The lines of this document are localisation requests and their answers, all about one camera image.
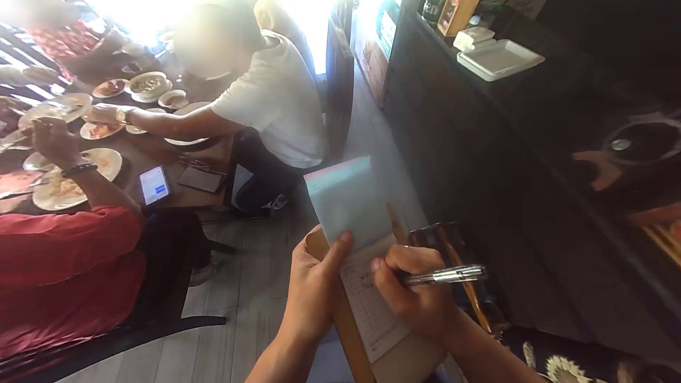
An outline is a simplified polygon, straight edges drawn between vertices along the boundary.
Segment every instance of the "paper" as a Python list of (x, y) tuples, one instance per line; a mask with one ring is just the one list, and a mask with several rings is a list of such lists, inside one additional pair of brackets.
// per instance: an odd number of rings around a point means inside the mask
[(385, 200), (371, 170), (370, 157), (352, 159), (304, 178), (329, 243), (350, 230), (355, 251), (392, 231)]
[(350, 302), (369, 362), (373, 363), (393, 348), (409, 329), (390, 311), (373, 281), (371, 260), (384, 257), (397, 243), (391, 233), (376, 243), (350, 254), (340, 268), (345, 294)]

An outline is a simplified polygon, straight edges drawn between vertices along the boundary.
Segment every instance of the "silver pen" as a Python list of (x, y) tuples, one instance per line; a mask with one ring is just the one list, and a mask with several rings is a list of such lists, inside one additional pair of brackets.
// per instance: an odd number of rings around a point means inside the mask
[(469, 264), (433, 271), (432, 273), (408, 275), (400, 281), (405, 286), (428, 284), (455, 284), (466, 281), (477, 281), (487, 277), (485, 266)]

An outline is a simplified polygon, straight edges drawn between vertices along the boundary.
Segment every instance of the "phone screen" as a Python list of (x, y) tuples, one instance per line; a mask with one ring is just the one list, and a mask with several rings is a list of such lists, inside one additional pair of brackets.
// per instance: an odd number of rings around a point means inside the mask
[(140, 174), (140, 182), (145, 204), (152, 204), (170, 194), (161, 166)]

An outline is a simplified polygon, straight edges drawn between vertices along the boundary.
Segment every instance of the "wooden floor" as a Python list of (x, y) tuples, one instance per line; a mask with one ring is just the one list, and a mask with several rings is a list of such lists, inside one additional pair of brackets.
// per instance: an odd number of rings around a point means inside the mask
[[(379, 184), (403, 227), (426, 225), (390, 128), (355, 66), (353, 116), (345, 153), (372, 155)], [(291, 251), (317, 218), (304, 186), (270, 219), (204, 226), (208, 238), (243, 249), (226, 256), (221, 272), (190, 288), (184, 316), (224, 315), (225, 326), (195, 329), (112, 356), (62, 383), (241, 383), (276, 335), (288, 291)], [(309, 382), (351, 382), (334, 333), (320, 345)]]

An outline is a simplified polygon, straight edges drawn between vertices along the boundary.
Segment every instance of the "dark counter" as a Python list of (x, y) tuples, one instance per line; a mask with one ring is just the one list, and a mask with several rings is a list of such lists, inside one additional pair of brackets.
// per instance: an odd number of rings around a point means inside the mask
[(649, 201), (571, 158), (660, 104), (522, 16), (491, 29), (546, 61), (486, 82), (403, 3), (385, 113), (426, 217), (466, 224), (514, 324), (681, 360), (679, 270), (625, 219)]

